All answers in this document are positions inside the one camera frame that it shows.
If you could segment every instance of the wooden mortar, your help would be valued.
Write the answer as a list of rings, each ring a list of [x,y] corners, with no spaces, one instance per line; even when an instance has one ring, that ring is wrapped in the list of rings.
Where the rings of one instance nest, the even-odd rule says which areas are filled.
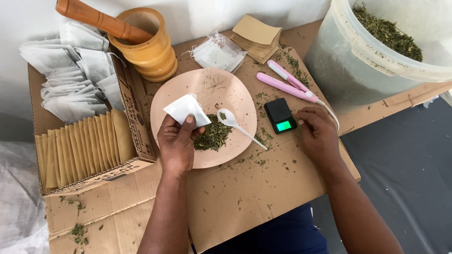
[[[163,16],[154,9],[134,8],[124,11],[117,18],[154,34],[154,37],[142,44],[131,45],[109,33],[109,41],[134,64],[145,80],[162,82],[171,78],[176,73],[178,63]]]

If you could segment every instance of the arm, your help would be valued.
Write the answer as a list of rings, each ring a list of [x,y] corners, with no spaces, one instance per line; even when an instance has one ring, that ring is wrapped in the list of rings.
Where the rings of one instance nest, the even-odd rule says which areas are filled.
[[[162,177],[154,207],[137,254],[187,254],[187,172],[193,167],[193,140],[204,127],[193,130],[195,119],[188,116],[179,125],[166,115],[157,139],[162,159]]]
[[[350,174],[339,154],[334,123],[320,108],[304,108],[301,141],[306,155],[323,176],[334,220],[349,254],[402,254],[396,237]]]

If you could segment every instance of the green lcd display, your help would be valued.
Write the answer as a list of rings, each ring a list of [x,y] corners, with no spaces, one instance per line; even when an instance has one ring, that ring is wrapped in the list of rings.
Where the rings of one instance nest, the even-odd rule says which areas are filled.
[[[291,128],[289,121],[278,123],[276,127],[280,132]]]

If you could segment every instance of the hand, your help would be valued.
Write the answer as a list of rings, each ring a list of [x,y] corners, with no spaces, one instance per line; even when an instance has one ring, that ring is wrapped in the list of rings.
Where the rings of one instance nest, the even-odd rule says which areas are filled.
[[[342,162],[336,126],[320,108],[306,107],[295,115],[301,127],[301,143],[305,154],[318,169],[331,169]]]
[[[193,168],[193,140],[205,131],[205,127],[193,130],[195,122],[191,115],[187,116],[182,126],[168,114],[163,119],[157,140],[164,172],[181,176]]]

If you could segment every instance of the person's right hand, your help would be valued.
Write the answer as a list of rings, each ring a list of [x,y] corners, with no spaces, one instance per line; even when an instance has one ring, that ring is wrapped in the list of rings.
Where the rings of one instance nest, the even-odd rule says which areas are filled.
[[[306,107],[293,117],[302,120],[298,121],[302,147],[314,166],[331,169],[342,162],[336,126],[321,108]]]

